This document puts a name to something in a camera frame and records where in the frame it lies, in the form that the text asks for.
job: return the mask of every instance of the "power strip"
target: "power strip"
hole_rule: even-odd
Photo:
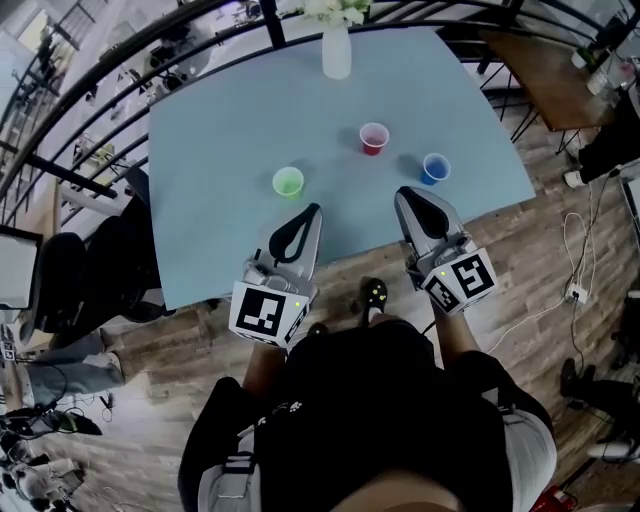
[[[573,300],[577,300],[580,304],[587,303],[587,290],[581,288],[575,283],[571,283],[569,285],[569,289],[567,290],[566,299],[571,302]]]

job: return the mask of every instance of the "backpack strap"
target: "backpack strap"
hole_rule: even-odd
[[[218,487],[218,498],[242,499],[249,487],[249,477],[255,471],[253,454],[254,430],[251,425],[238,434],[238,452],[227,457],[222,466],[222,476]]]

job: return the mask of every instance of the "black office chair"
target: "black office chair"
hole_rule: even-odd
[[[172,313],[144,300],[160,288],[148,178],[137,167],[128,173],[135,195],[119,217],[105,220],[87,244],[61,233],[43,247],[33,327],[56,333],[51,348],[66,347],[116,316],[146,323]]]

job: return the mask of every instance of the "plastic cup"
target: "plastic cup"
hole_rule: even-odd
[[[389,142],[389,130],[380,123],[368,123],[360,128],[362,149],[367,155],[377,155]]]
[[[446,180],[451,174],[451,164],[444,156],[438,153],[430,153],[422,162],[422,183],[435,185],[439,181]]]
[[[287,199],[302,195],[304,175],[295,167],[283,167],[273,175],[273,190]]]

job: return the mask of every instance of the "computer monitor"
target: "computer monitor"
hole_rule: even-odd
[[[0,226],[0,310],[29,309],[42,235]]]

